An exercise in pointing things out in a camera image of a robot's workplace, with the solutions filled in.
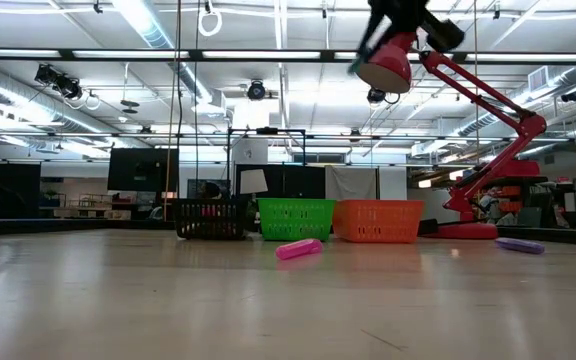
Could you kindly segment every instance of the basket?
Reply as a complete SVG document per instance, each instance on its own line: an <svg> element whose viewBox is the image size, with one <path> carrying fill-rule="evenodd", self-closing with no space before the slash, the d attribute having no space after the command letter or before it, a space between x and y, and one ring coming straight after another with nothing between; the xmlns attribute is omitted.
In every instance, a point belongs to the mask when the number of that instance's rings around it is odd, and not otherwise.
<svg viewBox="0 0 576 360"><path fill-rule="evenodd" d="M173 216L177 236L184 239L240 240L244 238L245 201L177 199Z"/></svg>
<svg viewBox="0 0 576 360"><path fill-rule="evenodd" d="M423 207L423 201L344 200L335 207L333 228L350 242L412 243Z"/></svg>
<svg viewBox="0 0 576 360"><path fill-rule="evenodd" d="M265 240L306 238L327 241L335 200L259 199L261 230Z"/></svg>

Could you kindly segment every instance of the red equipment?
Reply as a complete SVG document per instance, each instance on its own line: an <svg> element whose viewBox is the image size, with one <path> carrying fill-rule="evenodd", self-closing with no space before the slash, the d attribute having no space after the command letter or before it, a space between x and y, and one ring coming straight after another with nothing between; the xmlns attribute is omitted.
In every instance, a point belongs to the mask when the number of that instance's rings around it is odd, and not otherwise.
<svg viewBox="0 0 576 360"><path fill-rule="evenodd" d="M410 64L406 53L411 49L415 40L410 33L399 33L375 53L368 63L359 67L359 76L373 87L393 92L406 90L406 84L410 87ZM462 222L467 224L450 224L440 226L439 232L434 237L459 238L459 239L494 239L497 238L497 228L490 224L473 224L475 220L472 199L484 185L489 181L505 176L537 176L539 166L532 161L519 161L513 158L532 141L537 135L546 131L546 120L527 109L515 104L510 99L488 86L483 81L452 62L448 57L436 51L425 51L419 54L419 58L426 70L443 80L461 94L469 98L472 102L497 116L501 121L513 128L517 132L517 138L508 145L493 161L487 163L483 168L472 175L460 180L450 189L450 200L444 203L444 208L458 211ZM444 65L455 73L461 75L466 80L473 83L479 89L485 91L490 96L501 102L514 111L519 121L515 121L510 116L504 114L497 107L491 105L483 97L475 95L466 87L460 85L450 76L439 70L440 65ZM390 87L382 85L384 79L392 84Z"/></svg>

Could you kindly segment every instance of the white curtain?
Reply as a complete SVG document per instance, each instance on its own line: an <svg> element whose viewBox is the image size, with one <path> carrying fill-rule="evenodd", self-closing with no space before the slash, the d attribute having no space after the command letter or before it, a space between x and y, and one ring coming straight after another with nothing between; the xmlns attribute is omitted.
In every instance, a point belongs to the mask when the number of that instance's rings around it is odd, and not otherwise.
<svg viewBox="0 0 576 360"><path fill-rule="evenodd" d="M326 166L326 199L376 200L377 171Z"/></svg>

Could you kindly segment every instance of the pink cylinder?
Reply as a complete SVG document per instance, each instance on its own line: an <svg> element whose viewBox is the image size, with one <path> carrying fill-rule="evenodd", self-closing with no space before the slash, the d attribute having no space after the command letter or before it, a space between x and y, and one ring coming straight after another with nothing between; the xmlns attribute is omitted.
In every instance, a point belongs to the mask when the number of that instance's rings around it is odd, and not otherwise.
<svg viewBox="0 0 576 360"><path fill-rule="evenodd" d="M287 260L308 254L318 254L323 249L324 246L321 241L317 239L305 239L281 245L275 250L275 255L277 255L279 260Z"/></svg>

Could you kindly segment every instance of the black basket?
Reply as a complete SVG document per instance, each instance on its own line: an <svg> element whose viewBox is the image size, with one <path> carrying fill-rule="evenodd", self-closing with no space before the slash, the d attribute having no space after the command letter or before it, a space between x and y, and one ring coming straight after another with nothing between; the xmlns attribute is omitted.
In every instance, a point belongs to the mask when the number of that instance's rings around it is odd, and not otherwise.
<svg viewBox="0 0 576 360"><path fill-rule="evenodd" d="M246 205L247 202L239 200L175 200L177 236L204 240L243 239Z"/></svg>

